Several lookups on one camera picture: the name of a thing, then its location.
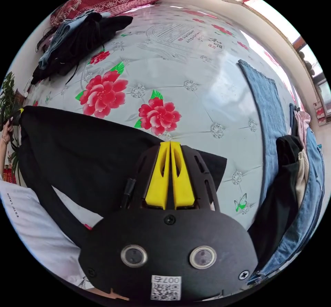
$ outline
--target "blue jeans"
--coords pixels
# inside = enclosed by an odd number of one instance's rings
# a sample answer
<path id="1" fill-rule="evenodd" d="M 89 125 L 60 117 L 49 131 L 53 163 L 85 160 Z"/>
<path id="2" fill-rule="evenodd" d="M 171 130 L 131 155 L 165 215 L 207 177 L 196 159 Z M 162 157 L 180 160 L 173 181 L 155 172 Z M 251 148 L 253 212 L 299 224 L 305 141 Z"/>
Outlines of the blue jeans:
<path id="1" fill-rule="evenodd" d="M 274 80 L 266 77 L 243 60 L 239 60 L 238 64 L 252 91 L 262 128 L 264 166 L 261 206 L 269 186 L 278 173 L 276 139 L 287 135 L 285 117 Z"/>
<path id="2" fill-rule="evenodd" d="M 45 69 L 47 67 L 48 60 L 49 60 L 51 53 L 55 49 L 57 49 L 62 44 L 62 42 L 66 39 L 66 37 L 68 37 L 80 24 L 82 24 L 82 22 L 86 19 L 87 15 L 92 12 L 93 12 L 93 10 L 89 10 L 89 11 L 85 12 L 84 14 L 76 17 L 73 20 L 66 19 L 61 23 L 61 25 L 55 32 L 55 34 L 49 44 L 48 49 L 39 59 L 38 65 L 39 65 L 40 69 Z M 103 17 L 111 16 L 111 14 L 108 12 L 103 12 L 101 15 Z"/>
<path id="3" fill-rule="evenodd" d="M 324 197 L 324 160 L 321 149 L 317 146 L 313 131 L 307 129 L 307 156 L 309 175 L 301 207 L 292 225 L 285 232 L 279 246 L 269 262 L 249 280 L 259 283 L 270 273 L 279 269 L 290 260 L 302 245 L 307 243 L 316 226 Z"/>

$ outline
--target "pile of clothes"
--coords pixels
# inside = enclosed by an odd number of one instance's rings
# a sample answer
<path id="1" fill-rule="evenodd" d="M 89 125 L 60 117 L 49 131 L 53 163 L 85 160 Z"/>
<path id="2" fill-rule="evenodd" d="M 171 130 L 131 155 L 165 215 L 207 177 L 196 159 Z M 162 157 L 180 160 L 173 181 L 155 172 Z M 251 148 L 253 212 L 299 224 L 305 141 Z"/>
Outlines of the pile of clothes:
<path id="1" fill-rule="evenodd" d="M 274 81 L 243 60 L 238 64 L 254 96 L 264 141 L 260 208 L 248 230 L 259 260 L 249 280 L 252 285 L 279 270 L 311 238 L 321 212 L 325 174 L 309 114 L 289 104 L 288 134 Z"/>
<path id="2" fill-rule="evenodd" d="M 82 59 L 114 38 L 116 32 L 126 28 L 132 20 L 130 16 L 110 17 L 110 13 L 92 10 L 73 20 L 64 20 L 40 58 L 31 84 L 54 74 L 65 76 L 75 66 L 77 69 Z"/>

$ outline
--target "pink clothing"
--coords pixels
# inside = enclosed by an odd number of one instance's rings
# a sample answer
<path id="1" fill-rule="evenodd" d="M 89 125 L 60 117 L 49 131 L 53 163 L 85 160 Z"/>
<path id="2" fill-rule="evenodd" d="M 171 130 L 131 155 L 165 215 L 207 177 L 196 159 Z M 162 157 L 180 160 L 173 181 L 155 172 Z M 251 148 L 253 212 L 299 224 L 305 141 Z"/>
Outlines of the pink clothing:
<path id="1" fill-rule="evenodd" d="M 307 129 L 310 123 L 310 115 L 306 112 L 297 112 L 294 111 L 295 118 L 298 122 L 298 136 L 301 142 L 302 147 L 307 150 Z"/>

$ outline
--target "bed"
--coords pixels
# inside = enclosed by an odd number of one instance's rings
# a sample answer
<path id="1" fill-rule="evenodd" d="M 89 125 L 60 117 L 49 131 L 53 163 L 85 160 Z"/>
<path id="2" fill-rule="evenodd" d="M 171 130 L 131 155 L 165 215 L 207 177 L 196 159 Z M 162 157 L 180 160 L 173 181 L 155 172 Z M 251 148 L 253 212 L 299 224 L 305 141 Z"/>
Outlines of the bed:
<path id="1" fill-rule="evenodd" d="M 214 13 L 161 3 L 125 15 L 133 16 L 130 26 L 91 53 L 75 74 L 33 86 L 25 105 L 94 115 L 227 158 L 217 191 L 220 209 L 248 229 L 259 206 L 263 142 L 237 62 L 243 59 L 275 81 L 289 130 L 295 97 L 284 70 L 240 26 Z M 112 99 L 103 98 L 106 81 Z M 98 92 L 90 92 L 96 85 Z M 96 139 L 93 147 L 99 142 L 107 141 Z"/>

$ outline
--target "green leaf print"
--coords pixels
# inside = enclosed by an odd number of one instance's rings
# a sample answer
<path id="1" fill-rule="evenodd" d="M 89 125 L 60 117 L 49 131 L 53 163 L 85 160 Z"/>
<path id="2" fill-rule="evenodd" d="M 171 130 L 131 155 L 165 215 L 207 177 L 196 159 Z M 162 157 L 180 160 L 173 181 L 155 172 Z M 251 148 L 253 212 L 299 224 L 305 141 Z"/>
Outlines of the green leaf print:
<path id="1" fill-rule="evenodd" d="M 135 128 L 141 128 L 141 121 L 140 119 L 136 122 L 136 124 L 134 125 Z"/>
<path id="2" fill-rule="evenodd" d="M 117 70 L 117 72 L 121 75 L 124 72 L 124 63 L 123 63 L 123 61 L 121 61 L 116 66 L 114 66 L 110 71 L 113 72 L 114 70 Z"/>
<path id="3" fill-rule="evenodd" d="M 152 95 L 151 95 L 151 99 L 154 99 L 154 98 L 163 99 L 163 96 L 157 90 L 153 90 Z"/>
<path id="4" fill-rule="evenodd" d="M 81 93 L 79 93 L 79 94 L 75 97 L 75 99 L 80 100 L 80 98 L 81 98 L 81 96 L 83 95 L 84 91 L 82 91 Z"/>

